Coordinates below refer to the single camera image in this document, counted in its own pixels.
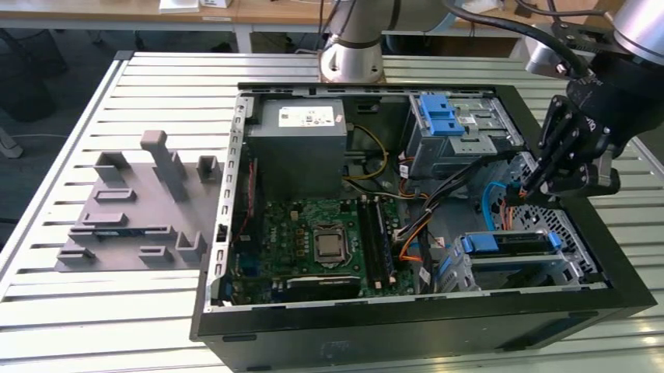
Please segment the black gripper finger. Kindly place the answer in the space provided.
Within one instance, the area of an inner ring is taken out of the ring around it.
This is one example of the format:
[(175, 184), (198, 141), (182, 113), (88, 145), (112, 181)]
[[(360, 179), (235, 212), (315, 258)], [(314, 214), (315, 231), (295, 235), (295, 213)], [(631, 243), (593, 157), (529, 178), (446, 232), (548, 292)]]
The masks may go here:
[(616, 194), (620, 190), (620, 174), (612, 162), (611, 153), (603, 153), (597, 159), (587, 162), (561, 159), (545, 168), (539, 190), (549, 196), (564, 198)]
[(540, 152), (536, 168), (523, 184), (527, 198), (555, 194), (552, 184), (557, 183), (557, 179), (568, 177), (573, 171), (571, 162), (576, 157), (573, 148), (580, 136), (575, 123), (577, 117), (579, 112), (571, 100), (563, 95), (553, 96), (537, 142)]

